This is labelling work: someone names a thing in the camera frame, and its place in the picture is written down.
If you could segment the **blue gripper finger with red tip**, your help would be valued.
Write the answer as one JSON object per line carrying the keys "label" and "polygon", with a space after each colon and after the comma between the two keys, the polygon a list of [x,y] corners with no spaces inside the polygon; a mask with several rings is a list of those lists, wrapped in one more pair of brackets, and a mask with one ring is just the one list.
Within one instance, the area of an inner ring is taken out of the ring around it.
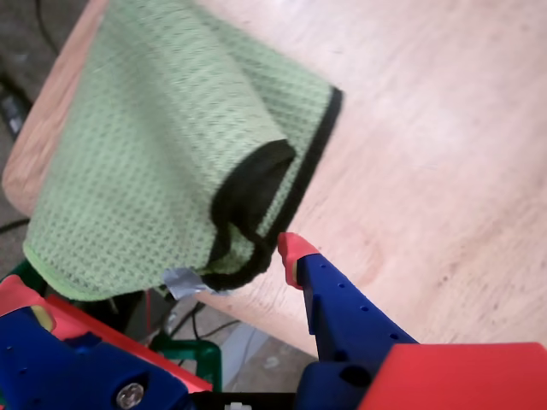
{"label": "blue gripper finger with red tip", "polygon": [[303,293],[321,360],[381,363],[394,344],[415,342],[303,237],[280,234],[278,251],[285,281]]}
{"label": "blue gripper finger with red tip", "polygon": [[1,282],[1,393],[9,409],[188,409],[164,369],[87,332],[65,342],[45,300],[16,275]]}

